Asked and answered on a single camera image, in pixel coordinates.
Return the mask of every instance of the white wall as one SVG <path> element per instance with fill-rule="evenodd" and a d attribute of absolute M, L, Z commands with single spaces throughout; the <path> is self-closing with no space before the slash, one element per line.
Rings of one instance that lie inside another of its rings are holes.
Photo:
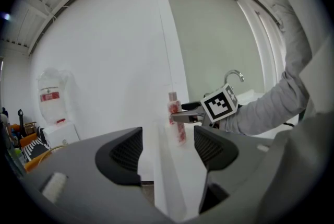
<path fill-rule="evenodd" d="M 264 91 L 257 44 L 247 19 L 235 0 L 169 0 L 185 66 L 189 99 L 200 100 L 223 86 L 226 72 L 237 94 Z"/>
<path fill-rule="evenodd" d="M 47 67 L 73 74 L 67 85 L 67 109 L 80 139 L 143 127 L 142 180 L 153 180 L 153 121 L 167 118 L 172 85 L 188 100 L 176 29 L 161 18 L 170 8 L 168 2 L 158 1 L 77 0 L 50 26 L 31 60 L 32 89 Z M 175 48 L 167 48 L 171 41 Z M 177 51 L 181 62 L 170 60 L 174 62 L 171 72 L 167 53 Z M 181 76 L 173 79 L 176 70 Z M 33 103 L 38 122 L 45 123 L 37 95 Z"/>
<path fill-rule="evenodd" d="M 30 60 L 26 55 L 14 50 L 2 48 L 0 55 L 4 57 L 1 78 L 1 104 L 6 108 L 11 124 L 20 124 L 17 111 L 22 109 L 23 121 L 34 121 L 31 84 Z"/>

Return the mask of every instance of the bottle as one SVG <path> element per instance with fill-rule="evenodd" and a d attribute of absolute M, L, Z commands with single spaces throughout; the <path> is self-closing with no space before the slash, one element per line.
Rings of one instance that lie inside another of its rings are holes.
<path fill-rule="evenodd" d="M 177 100 L 176 92 L 169 92 L 169 103 L 168 106 L 168 117 L 169 124 L 171 127 L 171 134 L 175 137 L 176 144 L 178 146 L 184 144 L 186 142 L 186 130 L 184 127 L 184 123 L 175 122 L 172 120 L 171 114 L 181 112 L 181 103 Z"/>

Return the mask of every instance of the person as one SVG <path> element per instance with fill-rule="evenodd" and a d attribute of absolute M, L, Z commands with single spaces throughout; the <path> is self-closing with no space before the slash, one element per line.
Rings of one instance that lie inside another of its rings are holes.
<path fill-rule="evenodd" d="M 8 112 L 6 111 L 6 109 L 4 107 L 2 107 L 2 112 L 0 113 L 0 117 L 1 117 L 1 121 L 4 125 L 4 127 L 5 127 L 5 130 L 8 134 L 8 136 L 10 137 L 11 141 L 16 145 L 17 141 L 11 133 L 11 127 L 10 127 L 10 123 L 9 123 L 9 119 L 8 119 L 9 118 Z"/>
<path fill-rule="evenodd" d="M 312 49 L 298 17 L 288 0 L 274 0 L 284 26 L 287 54 L 281 80 L 257 101 L 242 106 L 219 122 L 219 129 L 257 135 L 273 129 L 306 107 L 312 107 L 299 74 L 312 59 Z"/>

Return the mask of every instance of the chrome faucet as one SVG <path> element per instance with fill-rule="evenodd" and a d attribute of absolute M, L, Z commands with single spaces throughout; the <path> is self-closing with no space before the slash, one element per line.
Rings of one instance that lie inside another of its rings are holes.
<path fill-rule="evenodd" d="M 242 73 L 240 73 L 238 70 L 230 70 L 228 71 L 225 76 L 224 76 L 224 86 L 227 84 L 228 82 L 228 77 L 229 75 L 231 74 L 236 74 L 237 76 L 239 76 L 239 79 L 240 79 L 240 82 L 244 82 L 245 81 L 245 78 L 244 76 L 242 75 Z"/>

